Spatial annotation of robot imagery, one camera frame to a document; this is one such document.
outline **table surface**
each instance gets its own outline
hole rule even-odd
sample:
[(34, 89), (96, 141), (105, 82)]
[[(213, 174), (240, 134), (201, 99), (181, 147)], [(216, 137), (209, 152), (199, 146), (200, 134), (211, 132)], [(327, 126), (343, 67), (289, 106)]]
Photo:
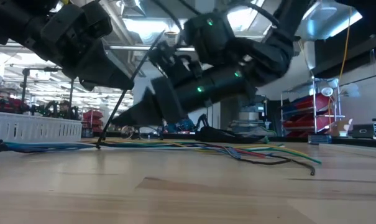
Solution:
[(296, 164), (181, 151), (0, 153), (0, 223), (376, 223), (376, 158)]

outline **ceiling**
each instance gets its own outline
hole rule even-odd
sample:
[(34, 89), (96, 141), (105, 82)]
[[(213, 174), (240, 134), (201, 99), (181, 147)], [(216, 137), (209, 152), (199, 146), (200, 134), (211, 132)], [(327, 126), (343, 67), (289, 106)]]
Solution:
[[(73, 4), (82, 6), (92, 0), (71, 1)], [(137, 10), (137, 7), (124, 6), (122, 3), (124, 1), (138, 3), (139, 10)], [(194, 16), (191, 11), (187, 10), (186, 7), (176, 0), (160, 1), (177, 16), (182, 24), (187, 19)], [(209, 12), (214, 8), (225, 9), (227, 8), (229, 1), (230, 0), (186, 0), (188, 4), (201, 12)], [(328, 4), (330, 2), (330, 4), (332, 4), (333, 2), (328, 0), (323, 1)], [(277, 9), (281, 0), (253, 0), (252, 2), (273, 13)], [(114, 28), (112, 34), (104, 38), (104, 43), (106, 45), (150, 45), (156, 36), (164, 29), (179, 32), (170, 17), (151, 0), (141, 0), (140, 2), (139, 0), (101, 0), (100, 4), (111, 16)], [(346, 8), (344, 6), (339, 6), (337, 10), (346, 14)], [(232, 9), (228, 18), (236, 35), (245, 36), (258, 41), (262, 39), (270, 27), (270, 22), (266, 18), (257, 14), (256, 11), (244, 7)], [(323, 22), (315, 28), (325, 30), (325, 24), (326, 23)], [(309, 32), (308, 26), (307, 21), (304, 21), (298, 33), (305, 36)], [(311, 35), (309, 39), (316, 38), (316, 34), (317, 33)], [(144, 52), (109, 50), (109, 53), (126, 71), (126, 73), (131, 75)], [(17, 47), (0, 47), (0, 61), (5, 62), (4, 81), (2, 86), (4, 88), (16, 88), (15, 95), (17, 97), (20, 97), (22, 91), (19, 85), (23, 80), (23, 68), (44, 68), (55, 66), (51, 62), (41, 60), (32, 52)], [(157, 69), (153, 68), (151, 64), (146, 62), (139, 73), (139, 78), (150, 79), (157, 75), (160, 75)], [(46, 74), (39, 73), (38, 75), (33, 74), (28, 78), (27, 99), (36, 101), (37, 103), (45, 103), (51, 100), (67, 100), (69, 99), (71, 87), (69, 82), (70, 80), (60, 72)], [(108, 105), (110, 109), (113, 109), (119, 95), (121, 94), (121, 90), (103, 87), (97, 87), (93, 92), (88, 92), (78, 83), (78, 80), (75, 81), (73, 92), (73, 104), (84, 108)], [(134, 97), (132, 96), (132, 93), (133, 91), (128, 92), (125, 100), (119, 108), (120, 111), (126, 110), (132, 106)]]

